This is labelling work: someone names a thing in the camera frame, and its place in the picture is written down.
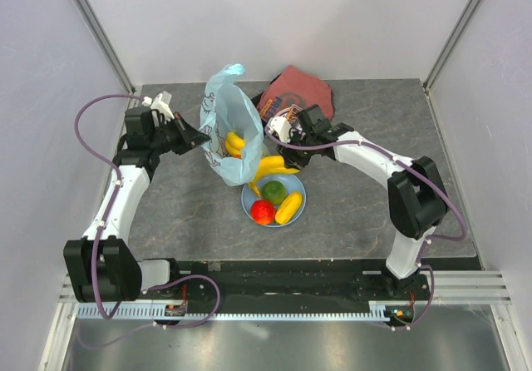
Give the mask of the yellow banana bunch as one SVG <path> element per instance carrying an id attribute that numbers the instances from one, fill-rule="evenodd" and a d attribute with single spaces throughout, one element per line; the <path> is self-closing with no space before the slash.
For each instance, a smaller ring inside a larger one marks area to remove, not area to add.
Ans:
<path id="1" fill-rule="evenodd" d="M 294 167 L 286 167 L 285 160 L 281 155 L 265 156 L 259 162 L 259 168 L 252 181 L 248 183 L 249 188 L 258 197 L 261 198 L 260 189 L 258 186 L 259 181 L 271 174 L 296 174 L 299 173 L 299 169 Z"/>
<path id="2" fill-rule="evenodd" d="M 235 131 L 230 131 L 225 139 L 225 149 L 232 157 L 241 158 L 242 150 L 245 147 L 245 141 Z"/>

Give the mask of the green mango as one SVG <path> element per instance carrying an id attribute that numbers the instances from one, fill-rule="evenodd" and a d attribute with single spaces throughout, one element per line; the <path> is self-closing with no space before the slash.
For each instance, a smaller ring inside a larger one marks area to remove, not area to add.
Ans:
<path id="1" fill-rule="evenodd" d="M 272 205 L 280 205 L 287 197 L 287 191 L 281 182 L 268 181 L 261 189 L 261 197 Z"/>

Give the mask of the light blue plastic bag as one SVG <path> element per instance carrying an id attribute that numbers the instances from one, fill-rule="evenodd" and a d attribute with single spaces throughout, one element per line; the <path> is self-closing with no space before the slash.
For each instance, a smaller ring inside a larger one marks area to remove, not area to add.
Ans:
<path id="1" fill-rule="evenodd" d="M 211 169 L 228 186 L 254 179 L 264 154 L 264 128 L 251 99 L 236 85 L 245 74 L 241 64 L 227 65 L 206 83 L 200 105 L 202 145 Z"/>

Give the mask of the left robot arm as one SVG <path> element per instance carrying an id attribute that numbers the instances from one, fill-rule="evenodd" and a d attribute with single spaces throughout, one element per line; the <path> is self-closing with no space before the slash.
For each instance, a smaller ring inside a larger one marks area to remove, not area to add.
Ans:
<path id="1" fill-rule="evenodd" d="M 67 241 L 63 256 L 76 299 L 82 303 L 133 301 L 154 287 L 165 299 L 182 290 L 170 259 L 138 261 L 127 241 L 137 207 L 160 156 L 183 155 L 209 141 L 178 113 L 139 106 L 125 113 L 126 133 L 111 164 L 113 173 L 95 219 L 79 240 Z"/>

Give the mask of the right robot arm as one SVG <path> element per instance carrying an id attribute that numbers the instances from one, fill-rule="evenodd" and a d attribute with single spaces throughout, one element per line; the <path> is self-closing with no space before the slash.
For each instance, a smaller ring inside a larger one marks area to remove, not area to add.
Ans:
<path id="1" fill-rule="evenodd" d="M 296 117 L 295 126 L 275 116 L 265 128 L 280 141 L 278 152 L 287 166 L 301 170 L 319 154 L 357 169 L 387 190 L 395 236 L 380 286 L 386 297 L 400 299 L 411 288 L 409 277 L 419 269 L 423 240 L 449 210 L 436 163 L 427 156 L 412 159 L 394 154 L 345 123 L 334 126 L 318 105 Z"/>

